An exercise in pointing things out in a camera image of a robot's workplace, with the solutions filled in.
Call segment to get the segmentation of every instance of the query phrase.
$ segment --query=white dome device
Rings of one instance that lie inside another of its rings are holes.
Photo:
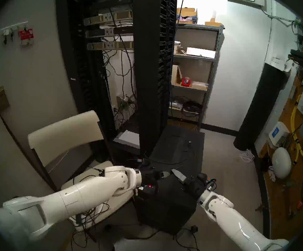
[[[291,158],[285,148],[278,148],[272,155],[272,167],[274,168],[275,175],[284,179],[291,171]]]

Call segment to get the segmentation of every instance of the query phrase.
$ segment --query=blue label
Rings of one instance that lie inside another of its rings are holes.
[[[272,137],[274,138],[279,132],[278,127],[275,128],[274,132],[272,133]]]

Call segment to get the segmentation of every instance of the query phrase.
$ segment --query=yellow cable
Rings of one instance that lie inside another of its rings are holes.
[[[293,134],[293,139],[295,140],[296,142],[296,148],[297,148],[297,155],[296,155],[296,159],[294,160],[294,164],[297,163],[298,161],[298,157],[299,157],[299,152],[300,154],[303,156],[303,150],[302,150],[302,147],[299,143],[299,140],[298,140],[298,137],[296,135],[295,132],[295,128],[294,128],[294,118],[296,117],[296,111],[297,111],[297,106],[298,106],[298,103],[299,103],[299,100],[300,100],[300,97],[302,95],[300,94],[298,97],[297,97],[297,100],[296,100],[296,104],[294,105],[294,108],[293,108],[293,111],[292,111],[292,114],[291,114],[291,118],[290,118],[290,123],[291,123],[291,133]]]

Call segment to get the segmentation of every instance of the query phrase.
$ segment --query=chair seat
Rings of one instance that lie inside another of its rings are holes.
[[[101,164],[94,166],[94,168],[102,170],[102,169],[105,169],[106,167],[110,167],[110,166],[113,166],[113,164],[110,161],[105,161]],[[85,178],[89,175],[98,176],[99,171],[90,168],[90,169],[86,170],[85,172],[81,173],[80,175],[76,176],[74,178],[74,183],[75,184],[79,183],[83,178]],[[68,181],[64,185],[62,185],[61,190],[64,190],[72,185],[73,185],[73,180],[71,179],[70,181]],[[95,224],[98,224],[99,222],[103,221],[108,216],[110,216],[112,213],[116,212],[122,205],[124,205],[126,202],[128,202],[132,196],[133,196],[133,190],[130,190],[120,196],[111,197],[107,201],[109,208],[107,205],[103,205],[103,204],[99,205],[98,207],[99,207],[100,211],[102,211],[102,212],[105,210],[106,211],[99,214],[96,218],[94,218],[93,221],[95,222]],[[79,226],[79,225],[75,224],[75,216],[72,216],[72,218],[73,219],[70,219],[70,221],[75,225],[76,230],[83,231],[83,227],[81,225]],[[94,225],[93,221],[87,222],[86,228],[90,228],[91,226],[93,226]]]

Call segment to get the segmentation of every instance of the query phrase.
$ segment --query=cardboard box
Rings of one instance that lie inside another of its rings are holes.
[[[180,11],[181,11],[181,8],[177,8],[177,14],[179,14]],[[197,16],[197,20],[198,20],[197,11],[195,11],[195,8],[187,8],[187,7],[185,7],[185,8],[182,8],[181,16],[182,17]],[[180,20],[179,23],[195,24],[196,22],[193,22],[193,21],[182,21],[182,20]]]
[[[208,84],[207,83],[201,83],[201,82],[196,82],[196,81],[191,81],[191,88],[207,91],[208,89]]]
[[[171,74],[171,84],[172,85],[180,85],[182,82],[182,73],[179,69],[179,66],[173,65],[173,71]]]
[[[211,19],[211,21],[205,21],[206,26],[214,26],[214,27],[220,27],[222,23],[215,22],[215,19]]]
[[[181,70],[179,69],[179,66],[173,65],[173,71],[171,74],[171,84],[173,86],[182,86],[182,79],[183,79],[183,76],[182,76]],[[208,84],[199,83],[199,82],[195,82],[195,81],[191,80],[191,84],[189,87],[207,91]]]

